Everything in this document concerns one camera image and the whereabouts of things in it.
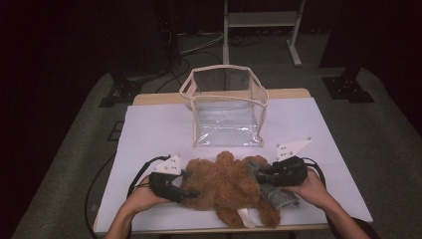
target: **white table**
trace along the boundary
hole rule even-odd
[[[289,52],[295,66],[300,67],[302,61],[296,50],[296,38],[301,26],[306,0],[301,0],[298,11],[286,12],[229,12],[228,0],[224,1],[224,39],[223,64],[230,64],[229,28],[235,27],[285,27],[293,26],[292,39],[287,40]]]
[[[127,189],[145,162],[159,155],[179,154],[182,168],[193,158],[214,159],[228,149],[237,158],[260,154],[274,161],[276,146],[311,136],[314,140],[298,156],[317,161],[324,172],[328,191],[353,217],[371,222],[371,215],[351,177],[335,142],[313,98],[306,90],[272,90],[267,118],[262,129],[264,147],[192,147],[193,116],[181,104],[176,94],[146,95],[134,104],[144,101],[148,105],[128,107],[117,155],[105,189],[102,205],[96,220],[95,231],[105,233],[121,204]],[[295,99],[274,99],[282,97]],[[177,203],[160,204],[139,213],[132,221],[132,231],[140,233],[220,233],[239,231],[292,231],[327,228],[323,212],[301,200],[300,206],[282,209],[282,220],[276,229],[262,227],[259,215],[251,210],[257,228],[228,228],[213,210],[196,211]]]

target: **plastic container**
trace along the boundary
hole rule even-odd
[[[179,91],[194,117],[193,146],[263,146],[268,93],[247,67],[193,69]]]

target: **gray cloth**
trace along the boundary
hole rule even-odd
[[[249,173],[256,178],[257,175],[262,174],[266,168],[270,167],[267,163],[258,163],[256,161],[250,161],[248,163]],[[299,198],[290,191],[284,191],[280,188],[273,186],[270,183],[261,184],[261,195],[262,197],[271,203],[276,209],[280,210],[282,207],[289,204],[299,204]]]

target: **stuffed animal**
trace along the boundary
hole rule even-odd
[[[248,163],[267,164],[261,156],[234,158],[229,151],[222,151],[215,162],[192,159],[185,170],[180,188],[199,190],[197,198],[185,198],[181,204],[196,210],[214,208],[220,220],[233,228],[245,227],[238,209],[257,208],[261,221],[267,227],[280,223],[280,211],[261,196],[261,186],[248,170]]]

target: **gray carpet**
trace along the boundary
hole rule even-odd
[[[306,88],[318,107],[368,208],[381,238],[420,238],[422,235],[422,139],[379,79],[362,69],[357,80],[374,103],[351,104],[332,100],[321,78],[338,76],[342,69],[319,69],[327,35],[299,35],[298,53],[303,65],[297,68],[286,46],[288,35],[261,37],[248,47],[231,47],[231,64],[250,67],[267,89]],[[207,37],[181,36],[182,50],[209,41]],[[174,75],[183,82],[192,68],[219,64],[221,44],[185,56]],[[148,82],[143,93],[155,93],[171,74]],[[99,108],[112,86],[112,79],[99,79],[85,101],[58,151],[42,185],[13,238],[91,238],[84,205],[91,183],[112,156],[118,138],[117,122],[124,120],[127,104]],[[171,81],[161,93],[177,92]],[[112,161],[105,165],[93,185],[89,200],[92,224],[106,187]],[[134,235],[133,238],[157,238]],[[226,238],[216,235],[177,235],[177,239]],[[236,234],[232,238],[287,238],[285,233]],[[327,230],[302,231],[297,238],[333,238]]]

